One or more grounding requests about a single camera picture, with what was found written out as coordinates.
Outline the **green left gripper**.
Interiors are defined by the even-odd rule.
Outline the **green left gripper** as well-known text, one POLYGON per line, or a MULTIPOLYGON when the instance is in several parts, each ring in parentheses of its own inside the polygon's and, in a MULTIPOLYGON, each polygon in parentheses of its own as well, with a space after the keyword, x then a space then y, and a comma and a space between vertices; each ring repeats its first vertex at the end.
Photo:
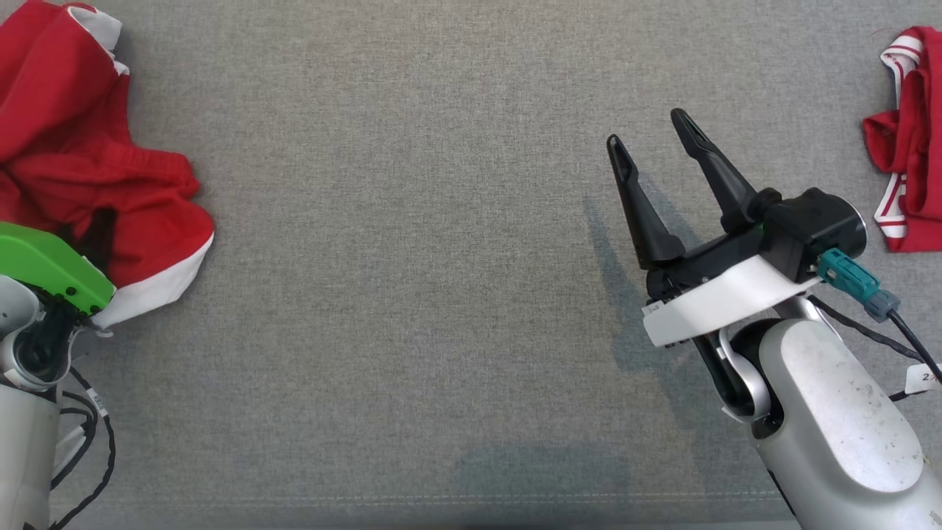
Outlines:
POLYGON ((90 260, 73 225, 56 235, 27 226, 0 222, 0 276, 61 297, 85 316, 105 309, 116 292, 109 281, 118 212, 96 209, 90 223, 90 260))

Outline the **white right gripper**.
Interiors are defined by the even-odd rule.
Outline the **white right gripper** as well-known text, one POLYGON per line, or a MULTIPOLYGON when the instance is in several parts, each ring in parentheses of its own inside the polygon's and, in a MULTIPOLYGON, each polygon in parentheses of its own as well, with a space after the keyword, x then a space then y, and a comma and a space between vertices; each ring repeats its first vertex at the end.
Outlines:
POLYGON ((702 169, 727 233, 687 252, 640 187, 640 173, 616 134, 606 140, 631 242, 647 272, 642 324, 656 347, 704 336, 743 321, 820 284, 794 282, 760 255, 763 231, 749 212, 757 192, 682 108, 670 120, 685 152, 702 169))

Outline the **red shorts with white trim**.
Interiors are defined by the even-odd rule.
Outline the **red shorts with white trim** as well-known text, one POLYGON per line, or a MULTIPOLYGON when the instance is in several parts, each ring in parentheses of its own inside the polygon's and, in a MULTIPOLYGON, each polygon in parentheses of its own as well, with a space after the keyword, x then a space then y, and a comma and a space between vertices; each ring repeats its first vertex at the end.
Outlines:
POLYGON ((85 3, 26 0, 0 23, 0 221, 80 238, 118 212, 108 328, 177 301, 214 241, 182 154, 132 141, 121 21, 85 3))

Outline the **red jersey with white sleeves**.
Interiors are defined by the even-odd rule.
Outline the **red jersey with white sleeves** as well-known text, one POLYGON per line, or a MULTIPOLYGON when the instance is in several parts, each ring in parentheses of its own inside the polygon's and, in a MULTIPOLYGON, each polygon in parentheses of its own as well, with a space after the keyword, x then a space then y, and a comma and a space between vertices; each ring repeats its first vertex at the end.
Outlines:
POLYGON ((942 30, 910 27, 880 57, 896 107, 863 121, 869 157, 890 177, 874 220, 889 252, 942 252, 942 30))

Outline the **grey fabric sofa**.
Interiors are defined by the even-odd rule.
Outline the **grey fabric sofa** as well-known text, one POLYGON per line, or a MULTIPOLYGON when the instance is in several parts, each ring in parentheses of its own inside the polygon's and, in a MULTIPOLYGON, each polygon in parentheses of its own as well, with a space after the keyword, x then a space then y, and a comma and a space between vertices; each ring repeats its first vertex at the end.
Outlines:
POLYGON ((116 433, 67 530, 792 523, 690 344, 652 347, 605 141, 687 247, 751 184, 871 220, 880 53, 942 0, 92 0, 216 237, 82 336, 116 433))

